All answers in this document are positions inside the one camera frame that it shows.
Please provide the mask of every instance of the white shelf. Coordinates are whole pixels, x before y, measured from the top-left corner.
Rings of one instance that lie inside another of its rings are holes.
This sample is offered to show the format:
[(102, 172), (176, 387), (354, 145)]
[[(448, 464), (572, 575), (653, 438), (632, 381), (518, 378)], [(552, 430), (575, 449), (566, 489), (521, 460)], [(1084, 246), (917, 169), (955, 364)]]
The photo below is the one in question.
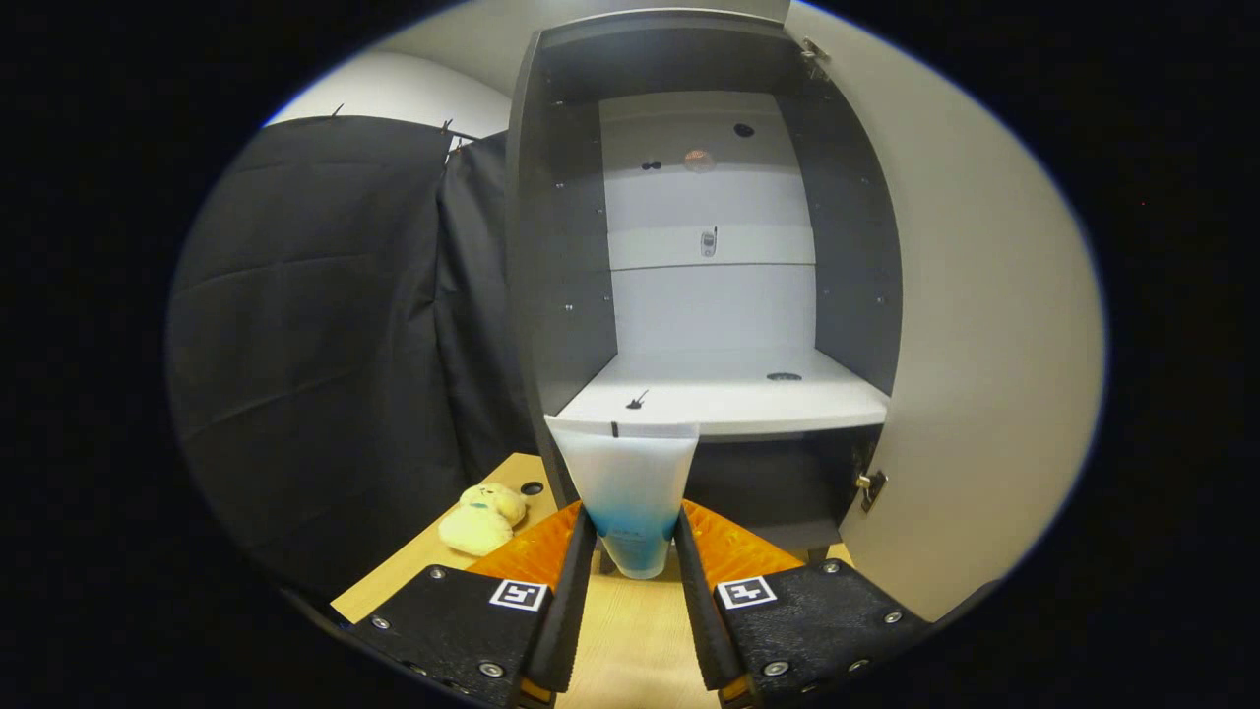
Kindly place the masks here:
[[(793, 373), (800, 382), (771, 382)], [(649, 390), (641, 409), (626, 409)], [(816, 349), (621, 351), (562, 419), (696, 423), (701, 436), (799, 433), (882, 424), (888, 398)]]
[[(717, 249), (704, 256), (701, 234), (717, 225)], [(781, 224), (690, 224), (609, 232), (614, 271), (662, 266), (814, 263), (814, 229)]]

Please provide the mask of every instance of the cabinet shelf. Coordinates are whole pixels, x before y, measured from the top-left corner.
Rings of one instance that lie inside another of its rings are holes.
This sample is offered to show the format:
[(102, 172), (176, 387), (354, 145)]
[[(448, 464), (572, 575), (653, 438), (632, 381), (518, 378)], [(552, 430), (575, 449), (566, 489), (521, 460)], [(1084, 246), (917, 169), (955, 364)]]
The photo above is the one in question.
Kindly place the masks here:
[[(774, 382), (789, 373), (799, 382)], [(643, 407), (626, 406), (644, 392)], [(619, 423), (696, 423), (701, 436), (882, 424), (888, 398), (813, 348), (621, 351), (559, 413)]]

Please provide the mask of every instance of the wooden table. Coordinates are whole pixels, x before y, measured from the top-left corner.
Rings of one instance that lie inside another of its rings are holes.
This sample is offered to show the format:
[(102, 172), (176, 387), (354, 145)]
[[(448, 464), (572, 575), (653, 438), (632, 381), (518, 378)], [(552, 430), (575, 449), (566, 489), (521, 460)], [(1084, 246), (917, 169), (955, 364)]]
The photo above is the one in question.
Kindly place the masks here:
[[(520, 490), (539, 482), (544, 490), (527, 497), (529, 511), (517, 534), (556, 513), (547, 475), (537, 456), (512, 455), (485, 482)], [(375, 570), (333, 601), (333, 607), (358, 623), (430, 564), (465, 569), (476, 562), (442, 544), (440, 518)], [(852, 564), (843, 544), (829, 555)], [(591, 564), (598, 568), (598, 560)], [(651, 581), (619, 573), (593, 573), (586, 592), (582, 630), (570, 690), (557, 698), (561, 709), (714, 709), (716, 693), (704, 690), (678, 569), (670, 554), (665, 570)]]

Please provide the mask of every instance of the cabinet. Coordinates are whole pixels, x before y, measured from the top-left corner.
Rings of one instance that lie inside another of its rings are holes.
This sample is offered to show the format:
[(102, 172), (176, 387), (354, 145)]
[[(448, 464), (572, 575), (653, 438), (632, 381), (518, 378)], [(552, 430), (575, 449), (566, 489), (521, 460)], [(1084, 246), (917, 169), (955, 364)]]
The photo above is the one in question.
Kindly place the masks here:
[[(687, 496), (838, 542), (897, 365), (896, 220), (866, 132), (781, 25), (653, 10), (536, 33), (509, 128), (530, 417), (697, 423)], [(630, 407), (635, 402), (638, 407)]]

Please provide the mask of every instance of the white tube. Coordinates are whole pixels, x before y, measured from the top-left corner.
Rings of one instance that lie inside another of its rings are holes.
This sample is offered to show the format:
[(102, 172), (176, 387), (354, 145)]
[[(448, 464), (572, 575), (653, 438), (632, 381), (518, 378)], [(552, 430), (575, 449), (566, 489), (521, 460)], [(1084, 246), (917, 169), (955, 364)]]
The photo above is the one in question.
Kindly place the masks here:
[(699, 427), (543, 419), (617, 569), (631, 579), (660, 574)]

